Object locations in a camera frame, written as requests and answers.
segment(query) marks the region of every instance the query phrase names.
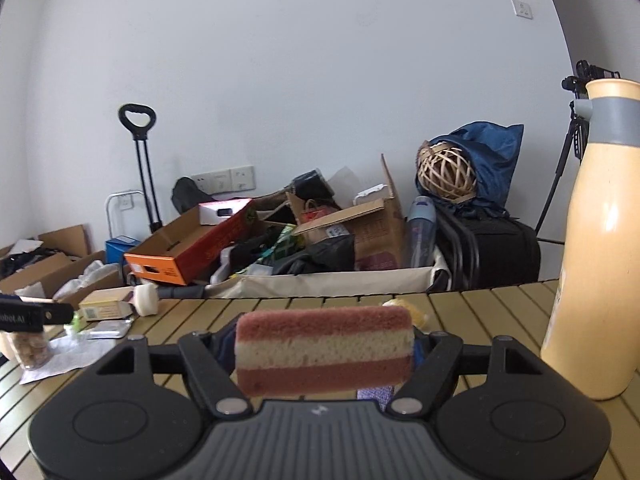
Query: wooden slatted table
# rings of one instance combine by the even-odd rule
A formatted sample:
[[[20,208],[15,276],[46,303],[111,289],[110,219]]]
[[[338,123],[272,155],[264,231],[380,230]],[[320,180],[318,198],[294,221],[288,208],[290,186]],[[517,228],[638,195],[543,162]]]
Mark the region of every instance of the wooden slatted table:
[[[432,330],[446,330],[466,343],[489,344],[495,335],[516,337],[534,352],[540,350],[557,282],[531,283],[493,290],[407,294],[415,306],[430,316]],[[380,304],[391,296],[359,298],[283,298],[276,300],[164,300],[157,316],[137,319],[130,333],[143,334],[149,344],[174,343],[193,330],[216,331],[241,312],[284,308],[324,308]],[[20,370],[11,362],[0,367],[0,458],[18,480],[41,480],[29,452],[28,426],[36,410],[79,372],[70,372],[39,383],[18,384]],[[157,384],[185,394],[180,376],[156,375]],[[482,376],[464,377],[458,392],[478,386]],[[309,396],[311,399],[353,399],[355,392]],[[252,399],[258,406],[261,399]],[[640,479],[640,375],[636,373],[620,397],[600,406],[612,427],[609,452],[597,480]]]

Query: purple cloth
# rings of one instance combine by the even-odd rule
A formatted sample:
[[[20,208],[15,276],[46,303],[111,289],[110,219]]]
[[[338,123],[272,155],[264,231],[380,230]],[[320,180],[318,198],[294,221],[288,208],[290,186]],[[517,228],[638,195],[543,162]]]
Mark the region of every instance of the purple cloth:
[[[380,409],[383,412],[393,396],[393,386],[380,386],[378,388],[364,388],[363,390],[358,390],[358,400],[377,400],[380,405]]]

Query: blue water bottle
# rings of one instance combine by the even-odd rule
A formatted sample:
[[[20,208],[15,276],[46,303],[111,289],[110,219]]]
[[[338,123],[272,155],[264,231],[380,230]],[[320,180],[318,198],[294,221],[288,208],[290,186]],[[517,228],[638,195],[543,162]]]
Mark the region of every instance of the blue water bottle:
[[[406,238],[402,266],[406,268],[433,265],[436,243],[436,208],[428,196],[419,196],[411,204],[406,220]]]

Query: glass jar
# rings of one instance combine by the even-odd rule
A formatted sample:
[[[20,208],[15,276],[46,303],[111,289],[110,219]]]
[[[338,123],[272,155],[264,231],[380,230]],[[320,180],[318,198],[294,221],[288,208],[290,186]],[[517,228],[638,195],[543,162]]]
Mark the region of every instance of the glass jar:
[[[40,368],[53,355],[44,332],[9,332],[7,337],[18,364],[24,370]]]

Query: beige water bottle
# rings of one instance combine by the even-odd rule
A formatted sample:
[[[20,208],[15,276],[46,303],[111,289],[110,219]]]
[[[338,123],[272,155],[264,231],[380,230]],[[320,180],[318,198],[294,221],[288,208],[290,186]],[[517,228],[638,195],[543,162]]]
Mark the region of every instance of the beige water bottle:
[[[542,358],[591,399],[615,397],[640,356],[640,84],[599,79]]]

